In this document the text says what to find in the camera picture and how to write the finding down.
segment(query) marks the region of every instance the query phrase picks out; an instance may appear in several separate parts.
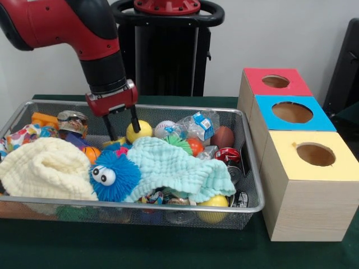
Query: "stacked wooden boxes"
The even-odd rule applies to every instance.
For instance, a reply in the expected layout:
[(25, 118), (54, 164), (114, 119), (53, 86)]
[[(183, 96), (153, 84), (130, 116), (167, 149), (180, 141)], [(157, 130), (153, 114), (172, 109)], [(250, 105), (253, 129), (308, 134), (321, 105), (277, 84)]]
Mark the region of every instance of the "stacked wooden boxes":
[(359, 163), (295, 69), (243, 71), (272, 241), (341, 241), (359, 204)]

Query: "basket rim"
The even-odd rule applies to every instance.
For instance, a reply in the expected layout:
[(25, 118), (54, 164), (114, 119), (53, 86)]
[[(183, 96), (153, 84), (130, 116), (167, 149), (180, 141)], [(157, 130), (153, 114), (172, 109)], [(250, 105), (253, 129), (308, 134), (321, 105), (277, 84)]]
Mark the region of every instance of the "basket rim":
[[(78, 105), (88, 106), (87, 102), (82, 101), (57, 101), (57, 100), (29, 100), (23, 102), (7, 123), (0, 131), (0, 137), (4, 137), (10, 130), (14, 123), (18, 122), (24, 114), (26, 108), (33, 104), (62, 104), (62, 105)], [(248, 127), (248, 122), (243, 112), (238, 109), (231, 108), (206, 108), (199, 106), (166, 106), (166, 105), (136, 105), (138, 108), (151, 108), (151, 109), (173, 109), (173, 110), (203, 110), (212, 109), (219, 112), (230, 112), (241, 116), (243, 130), (245, 133), (245, 145), (248, 150), (250, 159), (251, 171), (257, 191), (258, 205), (256, 207), (212, 207), (212, 206), (179, 206), (179, 205), (154, 205), (142, 203), (125, 203), (125, 202), (104, 202), (104, 201), (84, 201), (84, 200), (67, 200), (67, 199), (54, 199), (54, 198), (32, 198), (32, 197), (17, 197), (17, 196), (0, 196), (0, 201), (3, 202), (21, 202), (21, 203), (41, 203), (48, 205), (69, 205), (69, 206), (94, 206), (94, 207), (115, 207), (115, 208), (132, 208), (132, 209), (152, 209), (152, 210), (175, 210), (175, 211), (206, 211), (206, 212), (228, 212), (228, 213), (245, 213), (252, 214), (259, 212), (265, 205), (263, 187), (261, 184), (258, 166), (256, 163), (253, 143)]]

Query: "brown football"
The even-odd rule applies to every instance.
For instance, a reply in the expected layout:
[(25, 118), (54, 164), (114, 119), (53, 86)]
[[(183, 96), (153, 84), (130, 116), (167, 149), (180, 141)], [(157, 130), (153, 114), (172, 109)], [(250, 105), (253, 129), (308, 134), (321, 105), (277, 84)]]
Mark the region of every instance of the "brown football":
[(234, 134), (232, 130), (226, 126), (220, 126), (215, 135), (211, 138), (211, 145), (216, 145), (219, 149), (233, 147)]

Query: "circular hole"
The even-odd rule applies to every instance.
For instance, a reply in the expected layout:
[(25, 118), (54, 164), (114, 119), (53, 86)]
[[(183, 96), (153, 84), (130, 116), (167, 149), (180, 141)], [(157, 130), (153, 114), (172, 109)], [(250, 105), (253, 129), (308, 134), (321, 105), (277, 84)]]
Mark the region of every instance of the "circular hole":
[(262, 82), (272, 88), (285, 88), (289, 85), (289, 80), (277, 75), (269, 75), (262, 78)]
[(291, 123), (306, 123), (313, 118), (309, 108), (293, 102), (277, 103), (271, 110), (278, 118)]
[(302, 143), (297, 146), (297, 153), (302, 160), (316, 166), (328, 166), (335, 162), (333, 151), (318, 143)]

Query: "blue box lid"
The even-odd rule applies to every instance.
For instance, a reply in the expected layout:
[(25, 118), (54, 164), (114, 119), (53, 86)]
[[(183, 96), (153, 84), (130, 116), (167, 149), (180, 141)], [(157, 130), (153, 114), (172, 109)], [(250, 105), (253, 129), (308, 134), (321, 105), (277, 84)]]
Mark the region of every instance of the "blue box lid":
[(256, 100), (269, 130), (336, 131), (312, 96), (256, 95)]

